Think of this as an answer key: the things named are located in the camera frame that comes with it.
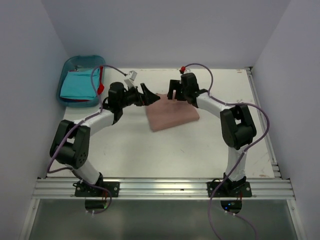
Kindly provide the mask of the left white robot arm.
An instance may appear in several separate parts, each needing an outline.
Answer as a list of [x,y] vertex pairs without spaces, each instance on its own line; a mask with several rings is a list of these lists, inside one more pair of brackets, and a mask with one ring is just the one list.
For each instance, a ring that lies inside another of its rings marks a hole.
[[86,183],[86,190],[92,196],[103,193],[104,184],[102,174],[97,171],[88,160],[90,138],[99,131],[115,125],[123,115],[123,109],[135,105],[149,106],[161,99],[151,92],[144,83],[142,93],[136,86],[125,88],[121,82],[113,82],[108,90],[108,96],[102,102],[102,109],[85,118],[70,121],[62,120],[54,136],[49,155],[82,182]]

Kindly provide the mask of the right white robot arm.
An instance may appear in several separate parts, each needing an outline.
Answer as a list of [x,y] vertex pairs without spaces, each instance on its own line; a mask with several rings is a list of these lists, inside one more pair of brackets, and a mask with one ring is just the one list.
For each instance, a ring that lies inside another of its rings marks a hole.
[[194,73],[185,73],[180,80],[170,80],[169,100],[186,101],[220,119],[222,138],[228,146],[227,167],[223,175],[223,192],[235,196],[246,182],[246,148],[257,135],[252,115],[246,105],[228,105],[214,100],[209,91],[200,89]]

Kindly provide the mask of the pink t shirt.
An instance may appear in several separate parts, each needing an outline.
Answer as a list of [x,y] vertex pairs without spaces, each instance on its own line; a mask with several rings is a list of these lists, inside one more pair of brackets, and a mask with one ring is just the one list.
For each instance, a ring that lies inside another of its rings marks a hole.
[[158,132],[198,121],[196,108],[186,101],[168,99],[166,94],[157,94],[160,100],[145,107],[150,130]]

